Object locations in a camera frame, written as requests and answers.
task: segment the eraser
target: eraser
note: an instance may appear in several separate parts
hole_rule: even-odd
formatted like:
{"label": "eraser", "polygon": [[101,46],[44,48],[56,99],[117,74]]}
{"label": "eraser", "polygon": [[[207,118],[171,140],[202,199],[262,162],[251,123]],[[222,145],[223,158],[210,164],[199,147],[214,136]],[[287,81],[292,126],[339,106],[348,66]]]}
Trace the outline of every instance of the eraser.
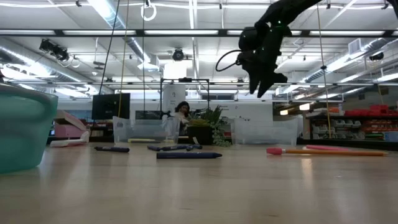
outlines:
{"label": "eraser", "polygon": [[270,147],[267,149],[267,153],[272,155],[282,155],[282,149],[278,147]]}

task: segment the desk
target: desk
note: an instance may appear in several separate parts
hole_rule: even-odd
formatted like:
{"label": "desk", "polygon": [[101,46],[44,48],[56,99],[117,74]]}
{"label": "desk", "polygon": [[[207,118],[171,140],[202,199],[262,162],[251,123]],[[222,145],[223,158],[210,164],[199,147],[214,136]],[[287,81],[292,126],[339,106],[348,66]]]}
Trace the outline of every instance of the desk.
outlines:
{"label": "desk", "polygon": [[[92,144],[90,146],[111,146]],[[205,147],[223,157],[156,160],[90,146],[45,151],[35,169],[0,175],[9,223],[396,223],[398,157],[267,156],[264,147]]]}

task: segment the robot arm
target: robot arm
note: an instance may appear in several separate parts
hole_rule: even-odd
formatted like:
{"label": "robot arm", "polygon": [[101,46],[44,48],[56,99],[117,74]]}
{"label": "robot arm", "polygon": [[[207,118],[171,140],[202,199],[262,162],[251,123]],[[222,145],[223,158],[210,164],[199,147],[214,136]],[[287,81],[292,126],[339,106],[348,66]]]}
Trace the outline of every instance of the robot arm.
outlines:
{"label": "robot arm", "polygon": [[[288,25],[303,11],[320,1],[279,0],[268,7],[254,27],[244,28],[239,39],[242,52],[238,55],[236,64],[242,65],[249,74],[250,94],[260,84],[257,94],[260,98],[274,83],[287,82],[286,76],[275,73],[274,70],[277,68],[277,57],[281,55],[282,40],[284,36],[291,35]],[[398,17],[398,0],[387,1],[394,7]]]}

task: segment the marker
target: marker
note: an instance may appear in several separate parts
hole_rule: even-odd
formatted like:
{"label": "marker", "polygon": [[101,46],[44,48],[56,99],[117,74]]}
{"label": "marker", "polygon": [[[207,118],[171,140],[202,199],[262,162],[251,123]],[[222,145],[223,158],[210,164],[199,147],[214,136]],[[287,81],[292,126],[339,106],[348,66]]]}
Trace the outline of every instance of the marker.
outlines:
{"label": "marker", "polygon": [[188,152],[192,151],[194,149],[202,149],[202,146],[199,145],[192,145],[192,146],[165,146],[165,147],[157,147],[157,146],[148,146],[147,147],[150,150],[153,151],[173,151],[173,150],[180,150],[180,149],[186,149]]}
{"label": "marker", "polygon": [[158,152],[156,159],[215,159],[221,156],[215,152]]}
{"label": "marker", "polygon": [[104,151],[104,152],[129,152],[129,148],[125,147],[94,147],[97,151]]}

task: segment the pink pencil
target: pink pencil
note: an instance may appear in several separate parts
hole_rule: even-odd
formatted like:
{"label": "pink pencil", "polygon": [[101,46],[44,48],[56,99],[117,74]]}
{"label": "pink pencil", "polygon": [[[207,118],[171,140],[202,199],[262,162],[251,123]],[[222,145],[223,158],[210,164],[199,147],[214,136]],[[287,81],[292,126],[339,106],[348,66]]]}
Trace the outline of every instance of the pink pencil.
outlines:
{"label": "pink pencil", "polygon": [[331,147],[331,146],[314,146],[307,145],[305,146],[307,149],[318,149],[318,150],[329,150],[329,151],[349,151],[349,149],[340,148],[340,147]]}

